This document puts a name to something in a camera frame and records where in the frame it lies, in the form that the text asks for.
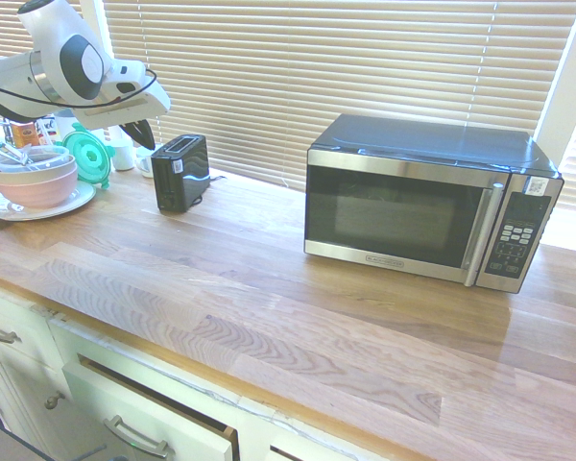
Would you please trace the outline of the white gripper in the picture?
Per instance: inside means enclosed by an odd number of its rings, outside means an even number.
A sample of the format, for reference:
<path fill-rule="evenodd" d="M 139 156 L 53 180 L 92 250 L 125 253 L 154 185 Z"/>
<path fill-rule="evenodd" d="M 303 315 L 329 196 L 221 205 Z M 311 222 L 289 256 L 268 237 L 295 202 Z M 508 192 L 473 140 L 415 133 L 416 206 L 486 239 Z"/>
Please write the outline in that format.
<path fill-rule="evenodd" d="M 133 87 L 133 90 L 128 91 L 120 91 L 117 81 L 103 82 L 99 95 L 89 102 L 93 108 L 73 109 L 73 113 L 87 129 L 95 130 L 120 125 L 120 129 L 133 142 L 137 142 L 146 149 L 154 149 L 154 134 L 146 119 L 167 113 L 171 102 L 159 82 L 153 82 L 150 87 L 135 94 L 151 80 L 151 77 L 146 76 L 143 84 L 123 82 L 123 85 Z"/>

